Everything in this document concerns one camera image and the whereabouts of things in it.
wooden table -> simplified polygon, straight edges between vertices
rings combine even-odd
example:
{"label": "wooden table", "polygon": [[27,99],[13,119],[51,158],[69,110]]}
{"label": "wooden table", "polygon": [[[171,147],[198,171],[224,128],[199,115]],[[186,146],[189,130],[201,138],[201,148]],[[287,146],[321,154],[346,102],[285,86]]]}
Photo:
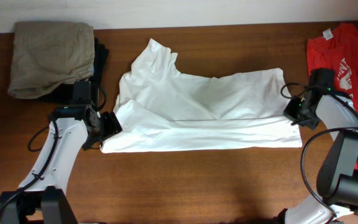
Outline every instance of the wooden table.
{"label": "wooden table", "polygon": [[[223,77],[279,67],[286,82],[306,84],[306,40],[338,24],[96,30],[95,37],[110,49],[102,84],[108,93],[105,109],[112,109],[121,75],[130,71],[150,38],[178,52],[176,66],[183,73]],[[0,34],[0,193],[15,190],[30,171],[38,154],[29,152],[27,143],[47,124],[47,115],[56,106],[13,99],[6,93],[12,41],[12,34]],[[303,141],[324,128],[301,128]],[[44,139],[41,135],[35,144],[41,146]],[[306,170],[313,185],[331,144],[326,135],[310,147]],[[301,179],[300,152],[299,148],[128,154],[80,151],[67,197],[81,222],[219,223],[269,218],[309,194]],[[341,220],[358,223],[355,216]]]}

stack of clothes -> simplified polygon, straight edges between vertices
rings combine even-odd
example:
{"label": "stack of clothes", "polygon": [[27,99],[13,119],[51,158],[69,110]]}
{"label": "stack of clothes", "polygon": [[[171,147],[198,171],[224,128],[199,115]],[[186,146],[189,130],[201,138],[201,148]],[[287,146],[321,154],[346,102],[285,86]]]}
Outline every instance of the stack of clothes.
{"label": "stack of clothes", "polygon": [[101,83],[109,50],[82,22],[18,22],[8,93],[68,104],[76,81]]}

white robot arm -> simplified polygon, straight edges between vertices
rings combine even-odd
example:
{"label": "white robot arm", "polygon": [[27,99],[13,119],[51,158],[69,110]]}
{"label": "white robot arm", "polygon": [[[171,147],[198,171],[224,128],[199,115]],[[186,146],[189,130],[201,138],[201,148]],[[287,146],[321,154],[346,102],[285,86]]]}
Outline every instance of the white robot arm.
{"label": "white robot arm", "polygon": [[[74,84],[71,103],[50,115],[48,137],[31,172],[16,191],[1,194],[1,224],[78,224],[65,197],[78,151],[122,131],[114,113],[99,114],[103,106],[98,105],[97,85]],[[26,217],[36,209],[42,211],[42,222]]]}
{"label": "white robot arm", "polygon": [[[310,84],[305,87],[308,90],[305,97],[292,98],[284,111],[284,115],[295,124],[311,129],[320,120],[324,121],[328,128],[324,133],[331,134],[334,144],[318,174],[319,195],[313,193],[308,186],[303,171],[303,180],[314,196],[310,195],[295,208],[284,210],[276,218],[276,223],[323,224],[344,215],[358,213],[358,170],[354,169],[358,161],[358,114],[354,111],[350,98],[341,96],[341,93],[331,93],[333,75],[331,70],[313,71]],[[307,146],[313,139],[314,136],[303,149],[302,170]]]}

red t-shirt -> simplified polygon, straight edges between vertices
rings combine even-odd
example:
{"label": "red t-shirt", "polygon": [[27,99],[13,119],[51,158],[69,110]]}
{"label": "red t-shirt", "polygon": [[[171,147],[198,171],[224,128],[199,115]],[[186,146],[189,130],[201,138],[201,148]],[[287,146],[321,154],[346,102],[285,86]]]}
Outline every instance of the red t-shirt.
{"label": "red t-shirt", "polygon": [[353,24],[342,23],[326,40],[318,37],[308,41],[309,74],[317,68],[335,71],[334,87],[345,91],[358,112],[358,30]]}

white t-shirt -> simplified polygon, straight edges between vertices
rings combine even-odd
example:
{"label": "white t-shirt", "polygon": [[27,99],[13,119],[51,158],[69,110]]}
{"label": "white t-shirt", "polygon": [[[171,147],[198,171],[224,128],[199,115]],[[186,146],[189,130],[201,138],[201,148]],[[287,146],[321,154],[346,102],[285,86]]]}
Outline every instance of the white t-shirt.
{"label": "white t-shirt", "polygon": [[282,116],[281,69],[205,78],[180,73],[177,55],[151,39],[122,76],[114,112],[123,132],[102,152],[301,147]]}

